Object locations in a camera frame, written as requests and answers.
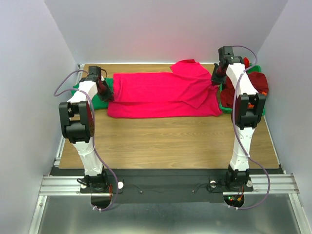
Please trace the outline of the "pink t shirt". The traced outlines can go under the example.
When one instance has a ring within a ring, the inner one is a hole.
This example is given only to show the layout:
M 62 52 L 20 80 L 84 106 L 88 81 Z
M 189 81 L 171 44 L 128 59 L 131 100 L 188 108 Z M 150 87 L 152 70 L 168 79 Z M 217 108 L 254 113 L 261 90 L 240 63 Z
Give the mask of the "pink t shirt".
M 170 72 L 116 73 L 114 101 L 107 114 L 114 118 L 218 117 L 218 87 L 211 74 L 193 59 L 181 60 Z

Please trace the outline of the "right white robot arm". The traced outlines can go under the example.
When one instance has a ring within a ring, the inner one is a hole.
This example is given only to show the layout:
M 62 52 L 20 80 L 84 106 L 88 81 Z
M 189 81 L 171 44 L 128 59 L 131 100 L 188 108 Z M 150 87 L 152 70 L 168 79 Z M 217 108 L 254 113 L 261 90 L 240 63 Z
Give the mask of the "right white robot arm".
M 234 128 L 234 148 L 224 184 L 229 190 L 246 185 L 249 180 L 249 159 L 252 137 L 261 121 L 266 97 L 252 85 L 244 60 L 235 56 L 232 46 L 218 50 L 219 63 L 214 65 L 212 85 L 226 83 L 229 78 L 234 87 L 232 124 Z

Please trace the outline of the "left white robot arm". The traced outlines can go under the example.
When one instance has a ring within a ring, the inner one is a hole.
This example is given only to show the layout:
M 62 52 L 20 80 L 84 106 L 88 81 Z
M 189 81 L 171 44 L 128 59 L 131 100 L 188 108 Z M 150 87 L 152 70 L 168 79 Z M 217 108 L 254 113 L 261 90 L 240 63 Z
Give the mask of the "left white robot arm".
M 95 120 L 92 98 L 100 101 L 114 100 L 113 91 L 102 77 L 104 69 L 90 66 L 87 76 L 82 78 L 74 95 L 58 106 L 61 132 L 77 150 L 84 167 L 84 178 L 78 179 L 81 189 L 90 193 L 103 193 L 109 188 L 109 181 L 96 154 L 94 135 Z

